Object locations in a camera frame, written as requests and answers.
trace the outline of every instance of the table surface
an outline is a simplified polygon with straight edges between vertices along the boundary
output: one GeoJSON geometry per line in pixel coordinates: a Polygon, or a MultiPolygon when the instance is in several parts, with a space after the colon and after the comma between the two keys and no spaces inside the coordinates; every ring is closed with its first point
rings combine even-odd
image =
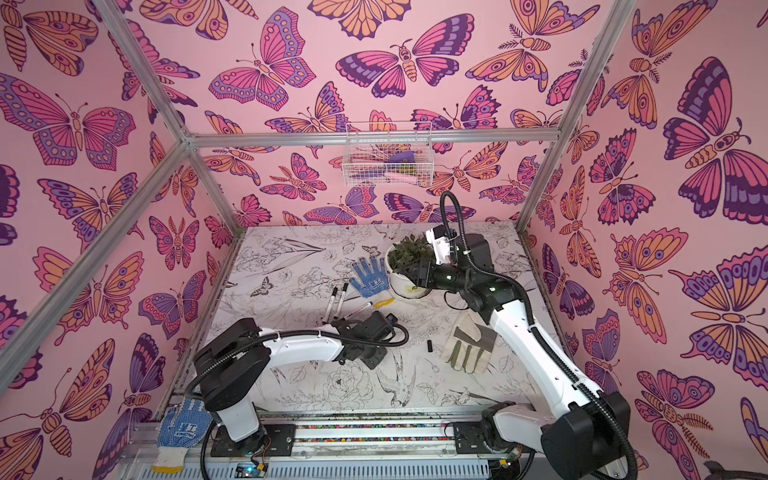
{"type": "MultiPolygon", "coordinates": [[[[405,235],[418,235],[433,226],[398,223],[249,229],[229,278],[236,285],[225,289],[206,342],[246,316],[273,329],[318,326],[333,287],[341,287],[354,275],[354,261],[384,255],[405,235]]],[[[467,223],[466,230],[485,236],[496,271],[515,277],[529,290],[534,315],[556,337],[514,224],[467,223]]],[[[501,401],[524,401],[532,395],[530,377],[501,337],[496,339],[484,372],[456,372],[441,362],[442,347],[461,313],[446,306],[443,293],[434,290],[418,300],[398,298],[380,309],[384,315],[398,317],[409,330],[410,340],[388,349],[376,369],[369,370],[360,361],[344,366],[337,362],[282,366],[262,373],[250,391],[251,399],[271,412],[466,412],[501,401]],[[432,341],[432,353],[427,351],[427,340],[432,341]]],[[[357,295],[351,285],[347,295],[357,295]]],[[[369,300],[375,303],[391,296],[384,291],[371,299],[347,300],[342,315],[369,300]]],[[[465,305],[458,295],[449,294],[448,300],[452,305],[465,305]]]]}

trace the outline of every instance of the white work glove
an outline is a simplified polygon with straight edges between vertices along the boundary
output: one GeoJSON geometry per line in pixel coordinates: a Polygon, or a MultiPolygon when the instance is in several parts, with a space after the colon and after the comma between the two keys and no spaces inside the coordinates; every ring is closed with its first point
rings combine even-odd
{"type": "Polygon", "coordinates": [[[456,371],[483,373],[488,367],[498,335],[493,329],[478,323],[482,323],[478,313],[471,310],[463,312],[442,347],[440,359],[450,363],[456,371]]]}

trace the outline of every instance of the blue glove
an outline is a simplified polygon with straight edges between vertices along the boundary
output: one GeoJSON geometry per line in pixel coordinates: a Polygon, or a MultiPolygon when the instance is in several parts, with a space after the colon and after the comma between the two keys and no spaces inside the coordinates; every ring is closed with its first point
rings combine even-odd
{"type": "Polygon", "coordinates": [[[360,280],[351,278],[349,282],[361,296],[369,298],[389,288],[389,276],[384,267],[384,257],[378,259],[371,257],[370,263],[360,257],[352,266],[360,280]]]}

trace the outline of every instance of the black cable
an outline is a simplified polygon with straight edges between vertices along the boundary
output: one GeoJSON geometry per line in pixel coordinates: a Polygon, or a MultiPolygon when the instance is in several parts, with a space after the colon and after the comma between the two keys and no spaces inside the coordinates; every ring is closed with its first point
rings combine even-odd
{"type": "MultiPolygon", "coordinates": [[[[538,331],[538,328],[533,326],[535,323],[533,318],[533,309],[531,307],[531,300],[528,298],[528,293],[525,291],[525,288],[523,288],[523,286],[520,285],[517,280],[506,276],[503,273],[489,272],[487,270],[483,270],[477,266],[477,264],[475,264],[475,261],[472,259],[472,255],[469,252],[469,248],[467,247],[468,244],[466,232],[464,230],[464,216],[462,215],[462,206],[459,204],[456,196],[450,191],[443,192],[443,194],[440,195],[440,214],[442,215],[442,224],[445,227],[445,234],[448,235],[450,231],[448,226],[448,217],[445,215],[446,198],[451,199],[451,202],[455,208],[455,215],[457,217],[456,220],[458,223],[458,235],[462,240],[462,248],[465,249],[464,256],[466,257],[469,265],[473,270],[477,272],[504,280],[511,285],[512,289],[515,291],[515,293],[517,293],[518,298],[523,302],[523,306],[525,307],[526,320],[528,321],[528,325],[532,326],[529,330],[533,334],[534,338],[536,338],[538,344],[542,349],[544,349],[547,355],[568,377],[568,379],[574,384],[578,384],[579,391],[582,392],[584,396],[586,396],[587,399],[592,402],[593,405],[595,405],[595,407],[597,407],[598,411],[603,416],[608,426],[611,427],[611,430],[618,438],[618,441],[621,444],[621,451],[624,453],[624,457],[627,459],[627,476],[621,480],[637,480],[637,459],[634,456],[634,450],[632,449],[632,445],[629,442],[629,438],[627,437],[626,432],[624,432],[624,429],[621,428],[621,425],[618,424],[613,415],[603,406],[602,401],[594,393],[592,393],[592,391],[587,388],[587,386],[585,386],[583,383],[579,383],[578,376],[573,373],[573,371],[565,364],[565,362],[563,362],[560,356],[555,353],[555,351],[549,346],[549,343],[547,343],[547,341],[541,335],[541,332],[538,331]]],[[[615,480],[614,478],[605,475],[602,472],[598,472],[597,470],[592,472],[592,475],[599,478],[600,480],[615,480]]]]}

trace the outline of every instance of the wire basket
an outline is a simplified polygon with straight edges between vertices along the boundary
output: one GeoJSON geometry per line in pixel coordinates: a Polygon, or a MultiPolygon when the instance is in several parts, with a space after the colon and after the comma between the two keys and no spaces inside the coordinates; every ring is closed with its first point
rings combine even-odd
{"type": "Polygon", "coordinates": [[[435,171],[432,125],[421,123],[418,125],[421,130],[414,130],[417,123],[412,121],[388,122],[392,130],[372,139],[369,133],[372,123],[347,124],[341,164],[346,186],[387,184],[431,187],[435,171]],[[360,131],[351,131],[350,126],[360,131]]]}

